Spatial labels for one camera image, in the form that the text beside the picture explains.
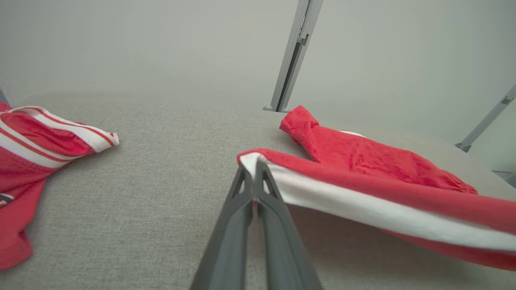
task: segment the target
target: red cloth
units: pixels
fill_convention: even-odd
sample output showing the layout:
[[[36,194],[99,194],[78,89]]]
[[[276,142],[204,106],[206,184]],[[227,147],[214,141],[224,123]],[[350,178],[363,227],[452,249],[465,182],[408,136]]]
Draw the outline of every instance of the red cloth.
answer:
[[[67,163],[118,144],[116,134],[59,118],[40,107],[0,103],[0,269],[32,254],[24,228],[45,179]]]
[[[516,244],[513,246],[511,242],[516,238],[516,202],[479,195],[471,185],[413,152],[322,127],[303,107],[297,107],[288,113],[281,122],[280,129],[302,145],[315,162],[267,149],[244,152],[239,155],[239,160],[242,156],[257,152],[271,164],[287,169],[279,170],[278,176],[275,176],[279,184],[282,184],[283,179],[299,178],[288,173],[294,172],[310,180],[350,189],[359,195],[369,195],[406,206],[408,209],[416,209],[418,212],[432,213],[440,221],[452,219],[455,223],[469,227],[473,232],[477,228],[479,233],[486,228],[493,229],[496,231],[493,237],[503,236],[510,245],[505,244],[502,246],[504,249],[492,249],[489,237],[479,236],[483,242],[487,241],[486,244],[473,247],[465,246],[471,244],[471,236],[461,237],[458,234],[454,238],[437,237],[439,232],[435,230],[440,222],[433,225],[428,232],[421,227],[419,232],[416,231],[421,236],[380,227],[393,235],[440,253],[486,266],[516,270]],[[317,195],[319,192],[316,190],[312,194]],[[343,210],[338,215],[346,217],[347,213]]]

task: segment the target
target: gray textured tabletop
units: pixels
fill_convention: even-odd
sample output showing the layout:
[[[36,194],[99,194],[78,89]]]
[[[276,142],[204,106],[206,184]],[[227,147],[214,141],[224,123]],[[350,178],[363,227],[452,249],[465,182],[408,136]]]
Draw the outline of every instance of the gray textured tabletop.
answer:
[[[308,158],[278,129],[284,114],[220,107],[33,103],[120,136],[120,146],[53,174],[27,227],[34,254],[0,288],[187,289],[237,169],[269,148]],[[516,191],[450,144],[325,122],[414,151],[484,195]],[[446,257],[375,228],[289,207],[325,289],[515,289],[516,274]],[[266,289],[259,222],[249,228],[247,289]]]

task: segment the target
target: red garment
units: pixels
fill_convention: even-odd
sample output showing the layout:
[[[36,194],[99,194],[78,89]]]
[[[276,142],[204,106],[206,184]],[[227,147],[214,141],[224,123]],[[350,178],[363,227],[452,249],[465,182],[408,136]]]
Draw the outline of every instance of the red garment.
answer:
[[[0,269],[32,254],[24,228],[45,179],[69,162],[118,145],[118,137],[74,123],[41,107],[0,103]]]
[[[421,156],[319,125],[303,107],[280,129],[314,162],[267,149],[239,155],[266,162],[288,203],[366,223],[457,258],[516,270],[516,202],[478,195]]]

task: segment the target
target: red and white fabric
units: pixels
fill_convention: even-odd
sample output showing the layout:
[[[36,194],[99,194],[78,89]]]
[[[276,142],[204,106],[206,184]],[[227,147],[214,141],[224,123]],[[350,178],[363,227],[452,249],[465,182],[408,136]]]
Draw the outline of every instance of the red and white fabric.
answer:
[[[0,102],[0,269],[32,254],[24,228],[45,179],[75,159],[118,145],[118,136],[74,123],[41,107]]]
[[[378,227],[469,262],[516,270],[516,202],[479,195],[421,156],[319,125],[303,107],[280,129],[314,161],[254,149],[238,156],[268,167],[286,203]]]

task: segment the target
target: striped red garment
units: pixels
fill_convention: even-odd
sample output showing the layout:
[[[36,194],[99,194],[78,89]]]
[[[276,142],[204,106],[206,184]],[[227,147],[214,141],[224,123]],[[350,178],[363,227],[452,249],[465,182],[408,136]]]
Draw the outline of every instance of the striped red garment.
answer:
[[[118,136],[74,123],[41,107],[0,102],[0,269],[32,254],[24,228],[45,179],[69,162],[118,145]]]
[[[254,174],[266,162],[285,202],[378,227],[465,261],[516,270],[516,202],[479,195],[421,156],[325,128],[303,107],[280,129],[314,161],[255,149],[238,156]]]

